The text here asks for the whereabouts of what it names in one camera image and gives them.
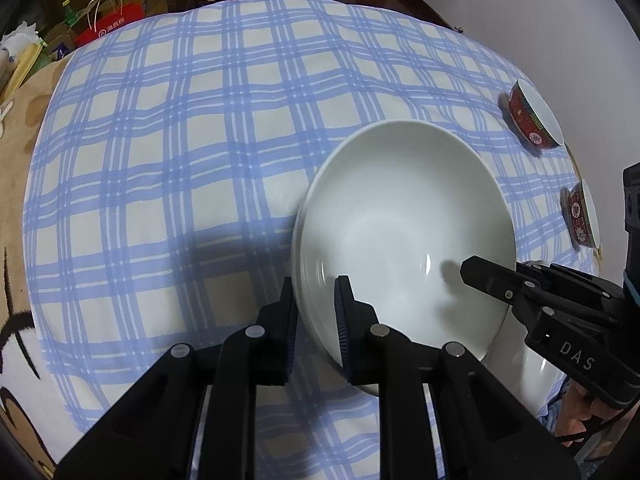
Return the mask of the person's right hand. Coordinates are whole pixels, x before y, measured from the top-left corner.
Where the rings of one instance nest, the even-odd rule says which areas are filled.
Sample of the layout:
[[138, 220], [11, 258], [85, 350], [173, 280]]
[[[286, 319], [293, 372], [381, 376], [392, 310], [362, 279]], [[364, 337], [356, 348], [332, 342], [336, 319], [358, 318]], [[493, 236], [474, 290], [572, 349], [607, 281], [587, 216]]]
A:
[[601, 400], [588, 400], [587, 396], [587, 389], [571, 379], [555, 424], [555, 437], [566, 437], [584, 432], [586, 430], [585, 421], [591, 417], [609, 420], [618, 414], [618, 411], [613, 410]]

